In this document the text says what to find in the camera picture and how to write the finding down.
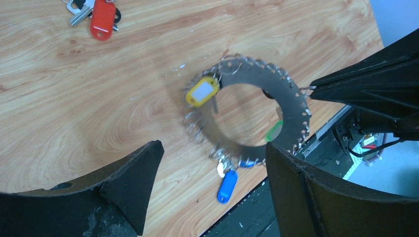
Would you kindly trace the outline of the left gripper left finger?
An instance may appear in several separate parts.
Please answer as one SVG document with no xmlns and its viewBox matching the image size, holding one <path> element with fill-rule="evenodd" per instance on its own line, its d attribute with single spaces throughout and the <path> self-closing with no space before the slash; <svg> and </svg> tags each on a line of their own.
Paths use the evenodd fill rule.
<svg viewBox="0 0 419 237">
<path fill-rule="evenodd" d="M 159 140 L 52 189 L 0 195 L 3 237 L 137 237 L 143 234 Z"/>
</svg>

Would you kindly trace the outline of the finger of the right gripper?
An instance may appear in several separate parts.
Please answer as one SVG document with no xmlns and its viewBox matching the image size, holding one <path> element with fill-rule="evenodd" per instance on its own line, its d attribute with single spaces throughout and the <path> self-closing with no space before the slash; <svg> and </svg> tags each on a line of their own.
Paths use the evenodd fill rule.
<svg viewBox="0 0 419 237">
<path fill-rule="evenodd" d="M 344 103 L 391 118 L 419 114 L 419 31 L 310 84 L 310 98 Z"/>
</svg>

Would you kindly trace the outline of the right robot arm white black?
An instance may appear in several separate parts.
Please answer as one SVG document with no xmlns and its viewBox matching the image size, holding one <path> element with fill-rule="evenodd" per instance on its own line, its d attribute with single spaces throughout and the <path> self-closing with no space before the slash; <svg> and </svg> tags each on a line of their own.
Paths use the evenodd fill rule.
<svg viewBox="0 0 419 237">
<path fill-rule="evenodd" d="M 393 133 L 364 157 L 404 141 L 419 139 L 419 31 L 415 30 L 366 59 L 311 82 L 311 99 L 355 109 L 359 133 Z"/>
</svg>

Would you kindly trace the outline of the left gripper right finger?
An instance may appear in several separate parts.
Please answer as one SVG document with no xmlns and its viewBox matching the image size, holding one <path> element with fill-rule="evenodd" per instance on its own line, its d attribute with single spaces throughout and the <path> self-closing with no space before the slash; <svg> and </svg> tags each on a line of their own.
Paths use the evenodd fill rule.
<svg viewBox="0 0 419 237">
<path fill-rule="evenodd" d="M 416 237 L 419 234 L 419 200 L 370 189 L 323 171 L 288 151 L 268 143 L 266 169 L 287 164 L 292 180 L 304 182 L 310 222 L 297 228 L 286 221 L 283 237 Z"/>
</svg>

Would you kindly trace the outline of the grey disc keyring with rings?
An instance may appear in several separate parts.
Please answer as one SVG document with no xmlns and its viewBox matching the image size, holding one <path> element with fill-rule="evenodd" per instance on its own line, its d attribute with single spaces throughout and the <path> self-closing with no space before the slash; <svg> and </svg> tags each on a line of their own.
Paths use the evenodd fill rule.
<svg viewBox="0 0 419 237">
<path fill-rule="evenodd" d="M 194 108 L 186 93 L 203 77 L 216 78 L 220 90 Z M 265 134 L 279 120 L 281 133 L 272 144 L 291 154 L 304 146 L 311 112 L 305 96 L 283 68 L 241 54 L 227 55 L 186 84 L 183 119 L 189 135 L 197 142 L 209 141 L 211 159 L 225 171 L 238 168 L 240 159 L 266 159 Z"/>
</svg>

